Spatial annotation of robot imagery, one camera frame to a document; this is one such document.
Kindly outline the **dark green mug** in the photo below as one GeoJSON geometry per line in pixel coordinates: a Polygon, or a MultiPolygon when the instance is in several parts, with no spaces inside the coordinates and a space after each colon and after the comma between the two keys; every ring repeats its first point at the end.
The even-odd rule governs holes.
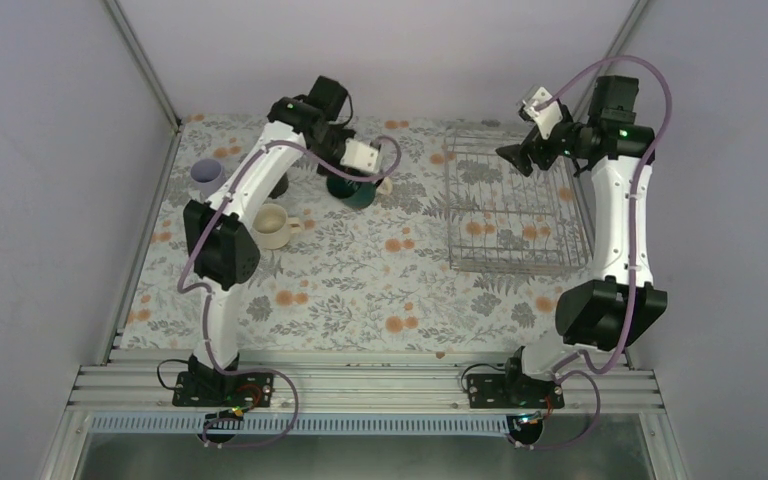
{"type": "Polygon", "coordinates": [[[365,209],[375,200],[377,185],[371,182],[356,182],[341,177],[328,177],[328,193],[343,205],[353,209],[365,209]]]}

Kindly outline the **beige white mug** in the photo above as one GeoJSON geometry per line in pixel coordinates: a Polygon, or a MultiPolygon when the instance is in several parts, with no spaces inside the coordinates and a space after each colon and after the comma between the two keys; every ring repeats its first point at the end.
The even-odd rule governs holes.
{"type": "Polygon", "coordinates": [[[252,237],[265,250],[278,250],[304,230],[302,222],[291,217],[277,204],[264,204],[258,210],[252,225],[252,237]]]}

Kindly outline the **black mug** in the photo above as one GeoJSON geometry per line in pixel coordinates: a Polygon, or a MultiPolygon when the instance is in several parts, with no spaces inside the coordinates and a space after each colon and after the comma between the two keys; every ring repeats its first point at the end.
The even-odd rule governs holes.
{"type": "Polygon", "coordinates": [[[284,173],[280,177],[276,185],[273,187],[271,192],[269,193],[269,198],[270,199],[280,198],[287,192],[288,188],[289,188],[289,178],[288,178],[288,175],[284,173]]]}

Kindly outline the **lilac plastic cup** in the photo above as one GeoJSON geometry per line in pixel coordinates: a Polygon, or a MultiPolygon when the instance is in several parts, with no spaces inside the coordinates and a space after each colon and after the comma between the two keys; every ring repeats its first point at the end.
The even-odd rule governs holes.
{"type": "Polygon", "coordinates": [[[190,168],[190,179],[202,200],[214,194],[225,183],[226,178],[223,164],[216,159],[198,160],[190,168]]]}

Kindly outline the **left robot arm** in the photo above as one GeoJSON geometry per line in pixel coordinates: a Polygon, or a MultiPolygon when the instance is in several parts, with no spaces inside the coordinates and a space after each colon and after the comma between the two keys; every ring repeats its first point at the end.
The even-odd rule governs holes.
{"type": "Polygon", "coordinates": [[[308,93],[279,99],[230,178],[207,199],[192,200],[184,208],[188,258],[177,288],[181,293],[202,290],[203,311],[201,340],[180,385],[198,386],[212,404],[226,404],[238,391],[237,309],[232,299],[260,262],[253,237],[257,213],[289,168],[308,157],[319,174],[352,188],[377,188],[393,172],[381,166],[383,137],[364,143],[338,120],[351,103],[348,90],[325,76],[308,93]]]}

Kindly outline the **cream ribbed mug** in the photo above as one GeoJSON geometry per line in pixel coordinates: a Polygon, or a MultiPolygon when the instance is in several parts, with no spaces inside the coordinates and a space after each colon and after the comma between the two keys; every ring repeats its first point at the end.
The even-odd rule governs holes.
{"type": "Polygon", "coordinates": [[[394,189],[394,184],[389,177],[384,177],[375,183],[376,194],[388,196],[391,195],[394,189]]]}

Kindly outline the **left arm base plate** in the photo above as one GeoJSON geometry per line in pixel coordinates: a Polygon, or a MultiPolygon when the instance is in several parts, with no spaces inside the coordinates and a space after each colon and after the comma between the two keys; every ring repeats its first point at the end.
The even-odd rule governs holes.
{"type": "Polygon", "coordinates": [[[176,407],[269,407],[273,383],[274,375],[263,372],[237,376],[181,372],[173,390],[172,404],[176,407]]]}

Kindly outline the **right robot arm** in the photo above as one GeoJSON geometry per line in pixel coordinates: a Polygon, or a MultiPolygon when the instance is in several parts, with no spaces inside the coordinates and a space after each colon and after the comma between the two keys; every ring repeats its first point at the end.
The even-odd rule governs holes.
{"type": "Polygon", "coordinates": [[[559,157],[585,164],[597,202],[590,279],[563,292],[555,307],[555,331],[520,347],[505,365],[501,391],[515,407],[559,390],[556,373],[581,359],[594,374],[610,371],[666,310],[668,296],[654,285],[646,241],[648,183],[656,131],[637,123],[639,82],[601,76],[584,122],[549,91],[536,86],[518,114],[533,122],[519,144],[496,153],[530,176],[559,157]]]}

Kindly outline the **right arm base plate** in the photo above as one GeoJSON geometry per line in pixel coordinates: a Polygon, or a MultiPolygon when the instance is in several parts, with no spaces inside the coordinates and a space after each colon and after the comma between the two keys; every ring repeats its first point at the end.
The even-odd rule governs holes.
{"type": "Polygon", "coordinates": [[[509,380],[503,374],[466,376],[468,401],[472,409],[561,409],[563,389],[549,380],[520,376],[509,380]]]}

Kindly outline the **metal wire dish rack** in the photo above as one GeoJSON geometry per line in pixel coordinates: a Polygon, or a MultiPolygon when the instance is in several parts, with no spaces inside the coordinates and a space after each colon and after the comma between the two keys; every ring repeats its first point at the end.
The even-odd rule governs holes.
{"type": "Polygon", "coordinates": [[[522,175],[497,155],[522,130],[451,125],[443,152],[445,218],[452,267],[474,273],[560,275],[591,259],[582,215],[564,162],[522,175]]]}

